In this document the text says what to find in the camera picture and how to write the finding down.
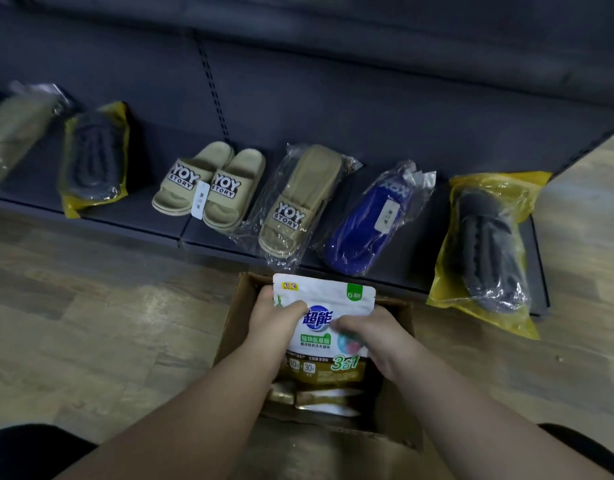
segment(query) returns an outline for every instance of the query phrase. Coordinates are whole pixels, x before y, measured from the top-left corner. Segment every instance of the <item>black pants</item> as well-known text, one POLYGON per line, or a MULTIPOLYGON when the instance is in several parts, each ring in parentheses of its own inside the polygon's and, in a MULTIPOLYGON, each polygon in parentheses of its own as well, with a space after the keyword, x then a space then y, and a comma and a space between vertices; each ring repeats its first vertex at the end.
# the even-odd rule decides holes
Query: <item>black pants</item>
MULTIPOLYGON (((604 446, 564 426, 540 427, 614 474, 614 453, 604 446)), ((50 480, 95 448, 55 426, 25 424, 0 429, 0 480, 50 480)))

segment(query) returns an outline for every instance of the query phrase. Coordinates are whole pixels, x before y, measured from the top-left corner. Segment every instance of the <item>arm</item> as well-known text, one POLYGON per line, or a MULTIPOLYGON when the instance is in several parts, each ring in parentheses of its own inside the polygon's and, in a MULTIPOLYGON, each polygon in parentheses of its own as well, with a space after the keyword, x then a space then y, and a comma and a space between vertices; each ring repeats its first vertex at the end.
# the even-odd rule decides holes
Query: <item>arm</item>
POLYGON ((260 292, 245 342, 207 375, 66 469, 59 480, 225 479, 275 378, 303 301, 260 292))
POLYGON ((411 337, 382 306, 341 317, 383 375, 396 383, 461 480, 611 480, 614 476, 495 401, 411 337))

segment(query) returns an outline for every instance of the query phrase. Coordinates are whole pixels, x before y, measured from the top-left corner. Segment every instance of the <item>forearm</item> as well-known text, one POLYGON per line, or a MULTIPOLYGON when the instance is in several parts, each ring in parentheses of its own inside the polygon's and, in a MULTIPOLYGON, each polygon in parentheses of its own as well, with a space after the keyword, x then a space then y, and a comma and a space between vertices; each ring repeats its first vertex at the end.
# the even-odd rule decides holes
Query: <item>forearm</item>
POLYGON ((282 352, 247 339, 183 393, 66 470, 61 480, 223 479, 243 449, 282 352))
POLYGON ((460 480, 614 478, 492 399, 415 340, 396 362, 401 394, 460 480))

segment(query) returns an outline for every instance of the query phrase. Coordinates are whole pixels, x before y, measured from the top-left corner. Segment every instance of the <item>yellow plastic bag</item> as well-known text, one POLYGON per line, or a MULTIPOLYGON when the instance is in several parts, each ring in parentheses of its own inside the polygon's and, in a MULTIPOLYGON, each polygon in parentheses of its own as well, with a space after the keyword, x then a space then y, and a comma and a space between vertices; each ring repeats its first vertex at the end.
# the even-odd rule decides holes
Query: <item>yellow plastic bag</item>
POLYGON ((94 205, 127 196, 129 123, 127 105, 114 102, 65 123, 58 192, 69 219, 94 205))
POLYGON ((451 216, 427 304, 453 306, 529 339, 525 247, 518 230, 551 173, 475 173, 450 180, 451 216))

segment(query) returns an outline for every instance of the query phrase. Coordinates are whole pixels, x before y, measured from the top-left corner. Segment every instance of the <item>hang tag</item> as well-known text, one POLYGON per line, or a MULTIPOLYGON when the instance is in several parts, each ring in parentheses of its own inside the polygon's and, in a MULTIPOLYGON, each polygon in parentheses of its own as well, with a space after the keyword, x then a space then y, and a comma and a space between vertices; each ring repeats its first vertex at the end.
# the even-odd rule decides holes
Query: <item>hang tag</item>
POLYGON ((191 215, 196 219, 202 220, 204 212, 204 204, 207 203, 207 195, 211 185, 207 182, 198 182, 195 185, 195 194, 193 195, 193 203, 191 204, 191 215))
POLYGON ((391 226, 393 226, 393 221, 395 220, 396 215, 398 215, 399 210, 399 203, 387 199, 385 205, 383 206, 383 210, 381 210, 381 215, 378 216, 378 219, 374 224, 374 229, 381 234, 388 234, 391 230, 391 226))

